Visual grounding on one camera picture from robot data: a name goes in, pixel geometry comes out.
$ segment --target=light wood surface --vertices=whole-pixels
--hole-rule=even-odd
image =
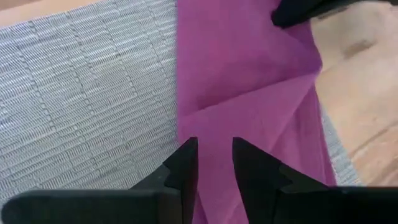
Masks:
[[[5,1],[0,27],[97,0]],[[397,18],[391,5],[367,2],[312,20],[323,60],[320,101],[368,185],[398,185]]]

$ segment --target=black object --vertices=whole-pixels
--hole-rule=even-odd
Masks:
[[[327,187],[241,138],[233,164],[250,224],[396,223],[397,188]],[[40,190],[5,204],[4,224],[191,224],[198,141],[130,190]]]
[[[272,13],[271,19],[275,26],[288,28],[312,17],[359,1],[363,0],[282,0]],[[398,4],[398,0],[374,1],[390,2],[392,5]]]
[[[190,138],[130,190],[36,190],[8,201],[5,224],[190,224],[198,141]]]
[[[233,139],[250,224],[397,223],[397,188],[327,187],[241,139]]]

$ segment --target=wooden floor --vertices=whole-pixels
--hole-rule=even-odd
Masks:
[[[0,27],[97,0],[2,0]],[[361,180],[398,185],[398,12],[361,3],[312,20],[323,60],[321,102]]]

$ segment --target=fabric fold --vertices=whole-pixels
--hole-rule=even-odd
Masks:
[[[335,184],[314,80],[321,60],[309,24],[272,25],[274,0],[178,0],[178,139],[199,139],[196,223],[246,223],[233,172],[239,136]]]

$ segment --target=purple cloth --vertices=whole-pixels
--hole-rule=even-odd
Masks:
[[[247,223],[232,163],[240,136],[328,185],[309,24],[272,25],[274,0],[178,0],[178,139],[199,139],[194,223]]]

